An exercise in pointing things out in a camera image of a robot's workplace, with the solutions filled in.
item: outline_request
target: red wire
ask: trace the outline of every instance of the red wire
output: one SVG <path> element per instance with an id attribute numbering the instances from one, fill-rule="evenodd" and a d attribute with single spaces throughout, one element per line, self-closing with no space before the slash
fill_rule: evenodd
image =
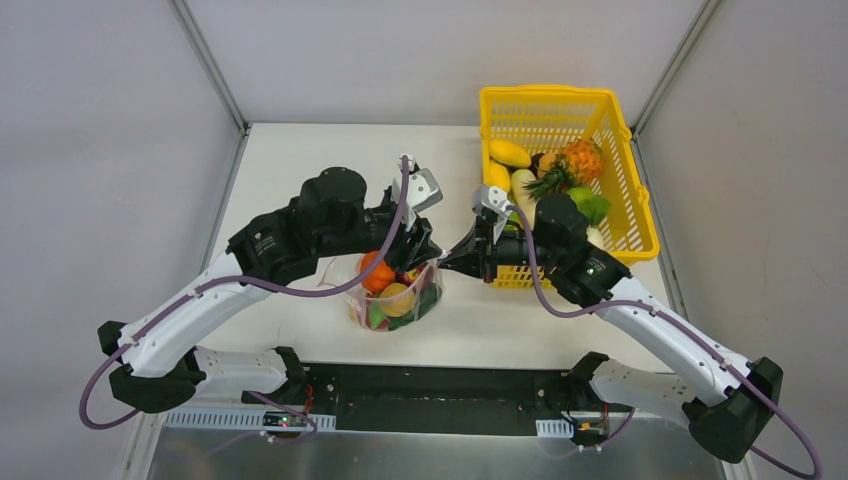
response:
<path id="1" fill-rule="evenodd" d="M 309 413 L 309 410 L 312 408 L 312 402 L 313 402 L 312 395 L 314 393 L 314 390 L 312 390 L 312 385 L 307 385 L 306 388 L 303 389 L 303 391 L 309 397 L 303 403 L 303 413 Z"/>

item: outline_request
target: green fruit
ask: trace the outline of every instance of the green fruit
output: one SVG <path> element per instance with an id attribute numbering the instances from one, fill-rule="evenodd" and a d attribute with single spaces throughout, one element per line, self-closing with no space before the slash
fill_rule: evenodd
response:
<path id="1" fill-rule="evenodd" d="M 371 327 L 371 330 L 380 328 L 386 318 L 386 314 L 377 305 L 372 303 L 368 307 L 368 326 Z"/>
<path id="2" fill-rule="evenodd" d="M 574 203 L 577 204 L 577 207 L 580 207 L 580 204 L 591 200 L 592 197 L 595 196 L 595 192 L 592 191 L 589 187 L 574 187 L 569 188 L 565 193 L 574 200 Z"/>
<path id="3" fill-rule="evenodd" d="M 566 193 L 577 205 L 577 210 L 589 220 L 589 225 L 593 227 L 600 224 L 609 213 L 609 200 L 603 195 L 595 195 L 589 187 L 574 187 Z"/>

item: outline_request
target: white tabletop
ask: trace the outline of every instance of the white tabletop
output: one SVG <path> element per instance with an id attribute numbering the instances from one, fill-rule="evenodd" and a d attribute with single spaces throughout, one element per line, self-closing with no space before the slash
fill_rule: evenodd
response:
<path id="1" fill-rule="evenodd" d="M 238 170 L 215 243 L 227 240 L 256 215 L 288 204 L 304 180 L 324 168 L 346 166 L 368 182 L 366 206 L 376 205 L 397 172 L 402 153 L 430 168 L 444 200 L 424 212 L 433 240 L 449 249 L 471 228 L 471 194 L 480 185 L 480 137 L 474 127 L 256 124 Z M 316 276 L 293 286 L 316 288 Z M 656 260 L 632 268 L 666 301 Z M 443 273 L 441 303 L 422 320 L 395 332 L 371 332 L 348 319 L 341 298 L 272 295 L 233 317 L 203 342 L 219 350 L 259 351 L 278 345 L 302 361 L 487 368 L 570 368 L 594 350 L 635 368 L 668 371 L 656 357 L 599 318 L 562 320 L 548 315 L 532 289 L 495 289 L 455 272 Z M 561 309 L 574 309 L 548 292 Z"/>

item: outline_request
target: yellow plastic basket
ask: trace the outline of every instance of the yellow plastic basket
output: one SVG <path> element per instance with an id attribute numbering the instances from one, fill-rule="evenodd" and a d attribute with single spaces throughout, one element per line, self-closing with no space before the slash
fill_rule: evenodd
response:
<path id="1" fill-rule="evenodd" d="M 628 266 L 659 254 L 648 190 L 639 180 L 630 129 L 612 91 L 562 85 L 486 87 L 480 91 L 480 136 L 484 183 L 488 183 L 489 139 L 517 143 L 530 155 L 559 150 L 573 140 L 593 139 L 607 161 L 600 178 L 590 185 L 612 204 L 598 227 L 607 248 Z M 547 280 L 543 284 L 550 288 Z M 493 285 L 532 288 L 530 268 L 498 267 Z"/>

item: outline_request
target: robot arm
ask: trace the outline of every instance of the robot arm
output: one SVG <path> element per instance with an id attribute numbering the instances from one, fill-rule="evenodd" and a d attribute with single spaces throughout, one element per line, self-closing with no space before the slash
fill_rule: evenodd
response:
<path id="1" fill-rule="evenodd" d="M 429 170 L 419 169 L 407 156 L 401 161 L 409 162 L 409 193 L 402 228 L 385 261 L 394 270 L 407 271 L 442 254 L 430 240 L 429 222 L 418 216 L 442 195 Z M 298 393 L 303 372 L 291 349 L 254 354 L 195 346 L 271 292 L 237 282 L 221 283 L 203 293 L 195 289 L 239 276 L 284 287 L 314 274 L 319 258 L 378 250 L 398 207 L 400 183 L 397 178 L 384 192 L 382 203 L 366 209 L 365 180 L 358 173 L 342 167 L 324 170 L 304 182 L 288 206 L 251 220 L 207 270 L 163 306 L 128 325 L 106 322 L 98 329 L 104 353 L 111 355 L 129 344 L 120 357 L 123 367 L 109 375 L 113 396 L 141 411 L 158 413 L 196 396 L 257 391 L 285 401 L 288 393 Z M 186 295 L 191 300 L 134 340 L 152 318 Z"/>
<path id="2" fill-rule="evenodd" d="M 503 231 L 510 203 L 496 187 L 474 195 L 474 228 L 440 267 L 491 282 L 499 265 L 527 266 L 528 245 L 520 231 Z M 768 358 L 750 362 L 706 336 L 660 303 L 630 270 L 586 238 L 587 221 L 568 195 L 539 201 L 534 253 L 559 295 L 593 308 L 603 320 L 624 330 L 675 373 L 640 371 L 599 353 L 589 353 L 563 380 L 571 396 L 629 405 L 686 427 L 718 458 L 738 463 L 772 416 L 699 344 L 658 314 L 680 322 L 692 336 L 713 346 L 772 401 L 777 402 L 783 372 Z"/>

